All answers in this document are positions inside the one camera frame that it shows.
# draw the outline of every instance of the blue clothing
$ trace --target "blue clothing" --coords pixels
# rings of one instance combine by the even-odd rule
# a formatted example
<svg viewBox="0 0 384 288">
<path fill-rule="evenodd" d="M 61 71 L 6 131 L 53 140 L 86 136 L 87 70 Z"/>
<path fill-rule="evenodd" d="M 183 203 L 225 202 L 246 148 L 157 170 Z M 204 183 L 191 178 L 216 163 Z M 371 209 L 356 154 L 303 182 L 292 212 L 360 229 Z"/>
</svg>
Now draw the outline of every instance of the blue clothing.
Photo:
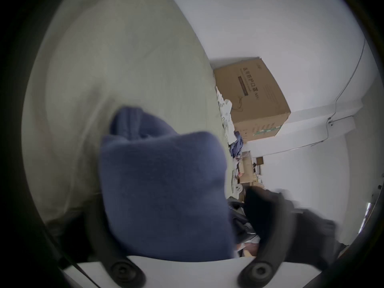
<svg viewBox="0 0 384 288">
<path fill-rule="evenodd" d="M 127 255 L 232 258 L 226 166 L 209 132 L 179 135 L 140 108 L 122 108 L 103 138 L 99 174 L 111 233 Z"/>
</svg>

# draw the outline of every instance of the white wall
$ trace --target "white wall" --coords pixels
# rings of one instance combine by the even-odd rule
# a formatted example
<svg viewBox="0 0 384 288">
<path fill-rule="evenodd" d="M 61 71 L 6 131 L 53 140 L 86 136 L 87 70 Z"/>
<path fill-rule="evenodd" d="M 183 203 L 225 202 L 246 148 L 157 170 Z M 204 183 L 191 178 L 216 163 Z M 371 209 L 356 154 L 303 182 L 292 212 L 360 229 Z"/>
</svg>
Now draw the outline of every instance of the white wall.
<svg viewBox="0 0 384 288">
<path fill-rule="evenodd" d="M 262 180 L 266 189 L 285 189 L 300 207 L 309 207 L 341 225 L 349 191 L 345 137 L 265 156 Z"/>
<path fill-rule="evenodd" d="M 356 237 L 371 200 L 373 189 L 384 179 L 384 88 L 379 76 L 363 97 L 363 108 L 355 115 L 356 129 L 346 135 L 350 190 L 341 241 Z"/>
<path fill-rule="evenodd" d="M 261 57 L 292 111 L 278 136 L 302 136 L 313 128 L 320 137 L 334 112 L 334 101 L 352 75 L 364 36 L 343 0 L 175 0 L 216 68 Z M 377 75 L 367 43 L 359 67 L 345 90 L 334 119 L 353 115 Z M 310 118 L 306 110 L 314 109 Z M 291 145 L 281 150 L 290 149 Z"/>
</svg>

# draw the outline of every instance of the black frame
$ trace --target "black frame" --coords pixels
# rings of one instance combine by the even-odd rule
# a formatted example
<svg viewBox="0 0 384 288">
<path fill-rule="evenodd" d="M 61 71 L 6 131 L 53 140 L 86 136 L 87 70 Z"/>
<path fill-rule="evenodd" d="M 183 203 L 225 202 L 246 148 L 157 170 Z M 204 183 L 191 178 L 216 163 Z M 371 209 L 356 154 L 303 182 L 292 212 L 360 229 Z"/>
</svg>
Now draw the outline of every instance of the black frame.
<svg viewBox="0 0 384 288">
<path fill-rule="evenodd" d="M 355 13 L 384 78 L 381 0 L 345 0 Z M 53 259 L 23 168 L 21 117 L 26 85 L 45 31 L 61 0 L 2 0 L 0 132 L 3 282 L 70 287 Z M 306 287 L 349 286 L 381 276 L 383 195 L 363 233 L 342 259 Z"/>
</svg>

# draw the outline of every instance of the clutter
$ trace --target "clutter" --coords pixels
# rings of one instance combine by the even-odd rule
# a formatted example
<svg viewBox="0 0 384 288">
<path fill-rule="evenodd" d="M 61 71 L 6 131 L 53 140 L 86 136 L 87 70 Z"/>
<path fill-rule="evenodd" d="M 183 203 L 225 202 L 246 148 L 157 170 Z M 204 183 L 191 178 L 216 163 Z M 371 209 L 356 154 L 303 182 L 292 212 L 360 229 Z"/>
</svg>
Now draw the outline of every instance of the clutter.
<svg viewBox="0 0 384 288">
<path fill-rule="evenodd" d="M 101 144 L 99 176 L 109 228 L 125 254 L 232 258 L 226 168 L 223 148 L 209 132 L 179 135 L 140 108 L 120 109 Z"/>
<path fill-rule="evenodd" d="M 239 157 L 243 148 L 243 138 L 241 137 L 240 132 L 235 131 L 235 136 L 236 141 L 233 142 L 229 147 L 229 151 L 233 158 Z"/>
<path fill-rule="evenodd" d="M 244 184 L 247 182 L 253 182 L 254 178 L 253 178 L 252 159 L 251 159 L 250 152 L 243 152 L 242 158 L 239 161 L 239 163 L 242 163 L 242 170 L 244 171 L 244 173 L 241 176 L 239 176 L 240 183 Z"/>
<path fill-rule="evenodd" d="M 291 111 L 260 58 L 214 70 L 222 97 L 232 102 L 231 117 L 244 142 L 275 136 Z"/>
<path fill-rule="evenodd" d="M 232 103 L 228 99 L 223 99 L 222 94 L 216 88 L 217 94 L 217 102 L 220 109 L 221 120 L 224 127 L 225 137 L 227 138 L 228 145 L 237 141 L 237 137 L 235 136 L 235 127 L 233 126 L 232 118 L 231 118 L 231 108 Z"/>
</svg>

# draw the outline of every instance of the cardboard box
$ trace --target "cardboard box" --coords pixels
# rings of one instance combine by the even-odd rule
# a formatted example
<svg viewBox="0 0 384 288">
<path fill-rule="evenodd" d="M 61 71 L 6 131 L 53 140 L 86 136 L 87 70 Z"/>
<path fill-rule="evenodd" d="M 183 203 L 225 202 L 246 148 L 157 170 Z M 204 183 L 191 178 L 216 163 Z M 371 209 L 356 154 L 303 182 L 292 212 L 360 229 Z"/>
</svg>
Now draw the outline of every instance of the cardboard box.
<svg viewBox="0 0 384 288">
<path fill-rule="evenodd" d="M 275 136 L 291 114 L 277 82 L 262 59 L 214 70 L 216 85 L 232 102 L 231 116 L 243 141 Z"/>
</svg>

